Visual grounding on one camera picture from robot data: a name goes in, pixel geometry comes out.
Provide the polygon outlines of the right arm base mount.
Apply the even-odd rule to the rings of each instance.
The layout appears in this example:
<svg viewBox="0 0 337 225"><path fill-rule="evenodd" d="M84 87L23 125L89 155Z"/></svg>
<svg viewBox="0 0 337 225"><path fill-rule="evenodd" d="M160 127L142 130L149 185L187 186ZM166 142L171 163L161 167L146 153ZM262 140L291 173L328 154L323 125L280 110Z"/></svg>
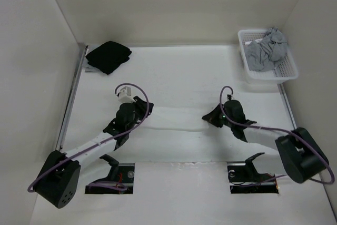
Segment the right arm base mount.
<svg viewBox="0 0 337 225"><path fill-rule="evenodd" d="M259 173L253 161L264 152L248 157L244 161L227 163L228 180L231 194L278 194L279 189L276 179L264 182L275 177L270 173Z"/></svg>

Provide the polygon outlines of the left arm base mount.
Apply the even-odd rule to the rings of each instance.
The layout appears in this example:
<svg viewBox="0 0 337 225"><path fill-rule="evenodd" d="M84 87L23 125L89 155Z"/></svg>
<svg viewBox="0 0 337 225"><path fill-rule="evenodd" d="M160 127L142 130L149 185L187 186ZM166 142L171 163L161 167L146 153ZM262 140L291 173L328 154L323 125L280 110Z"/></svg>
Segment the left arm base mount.
<svg viewBox="0 0 337 225"><path fill-rule="evenodd" d="M100 157L110 170L107 176L96 179L85 187L85 194L133 194L135 164L119 163L108 154Z"/></svg>

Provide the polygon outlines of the white plastic basket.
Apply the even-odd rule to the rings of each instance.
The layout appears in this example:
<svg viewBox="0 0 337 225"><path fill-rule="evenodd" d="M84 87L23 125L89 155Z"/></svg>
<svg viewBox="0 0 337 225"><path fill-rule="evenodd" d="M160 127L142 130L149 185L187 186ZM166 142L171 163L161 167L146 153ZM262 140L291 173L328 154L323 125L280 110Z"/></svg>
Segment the white plastic basket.
<svg viewBox="0 0 337 225"><path fill-rule="evenodd" d="M240 30L240 53L251 84L282 84L299 76L285 35L277 28Z"/></svg>

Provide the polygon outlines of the white tank top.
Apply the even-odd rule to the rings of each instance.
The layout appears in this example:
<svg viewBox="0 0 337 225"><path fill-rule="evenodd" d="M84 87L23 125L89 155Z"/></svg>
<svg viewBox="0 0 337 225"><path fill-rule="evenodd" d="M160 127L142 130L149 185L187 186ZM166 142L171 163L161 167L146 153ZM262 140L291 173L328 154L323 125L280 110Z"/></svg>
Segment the white tank top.
<svg viewBox="0 0 337 225"><path fill-rule="evenodd" d="M203 111L195 108L153 107L141 127L153 130L202 132L209 128Z"/></svg>

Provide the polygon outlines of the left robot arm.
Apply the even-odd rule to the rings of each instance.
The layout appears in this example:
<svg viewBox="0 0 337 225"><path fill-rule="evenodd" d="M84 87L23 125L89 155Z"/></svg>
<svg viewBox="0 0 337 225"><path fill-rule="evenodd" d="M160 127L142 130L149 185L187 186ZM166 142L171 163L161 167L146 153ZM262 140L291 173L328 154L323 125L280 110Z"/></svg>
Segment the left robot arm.
<svg viewBox="0 0 337 225"><path fill-rule="evenodd" d="M135 96L122 103L115 118L94 139L70 151L51 152L28 189L61 209L74 197L80 171L95 160L119 149L153 111L154 104Z"/></svg>

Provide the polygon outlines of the folded black tank top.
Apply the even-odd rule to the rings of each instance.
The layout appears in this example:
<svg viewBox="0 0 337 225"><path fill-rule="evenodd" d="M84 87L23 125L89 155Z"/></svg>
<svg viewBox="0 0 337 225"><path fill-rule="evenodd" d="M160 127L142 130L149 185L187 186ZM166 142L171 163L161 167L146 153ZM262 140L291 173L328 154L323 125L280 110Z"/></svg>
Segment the folded black tank top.
<svg viewBox="0 0 337 225"><path fill-rule="evenodd" d="M117 42L108 41L86 55L88 64L106 75L130 59L132 51Z"/></svg>

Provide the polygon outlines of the grey tank top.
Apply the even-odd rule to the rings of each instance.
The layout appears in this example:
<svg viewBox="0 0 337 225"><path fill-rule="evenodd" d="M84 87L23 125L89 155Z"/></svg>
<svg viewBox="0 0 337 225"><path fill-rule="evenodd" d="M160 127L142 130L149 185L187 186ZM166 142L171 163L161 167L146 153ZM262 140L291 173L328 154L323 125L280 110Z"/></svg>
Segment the grey tank top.
<svg viewBox="0 0 337 225"><path fill-rule="evenodd" d="M251 71L267 72L278 67L288 50L288 41L277 28L269 28L259 41L252 41L244 48L248 67Z"/></svg>

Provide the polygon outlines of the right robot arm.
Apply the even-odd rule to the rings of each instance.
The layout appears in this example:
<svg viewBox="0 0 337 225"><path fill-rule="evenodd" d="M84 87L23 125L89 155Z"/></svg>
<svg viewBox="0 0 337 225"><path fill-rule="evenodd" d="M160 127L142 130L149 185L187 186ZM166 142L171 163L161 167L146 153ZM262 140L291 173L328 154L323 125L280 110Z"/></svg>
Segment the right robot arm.
<svg viewBox="0 0 337 225"><path fill-rule="evenodd" d="M314 176L328 170L334 183L335 176L325 154L307 129L296 128L292 131L260 126L249 120L238 100L219 103L210 113L202 116L202 120L217 127L226 126L238 140L245 143L256 143L277 151L274 159L264 162L270 169L252 162L244 167L244 174L251 182L269 180L271 175L287 176L296 183L313 180Z"/></svg>

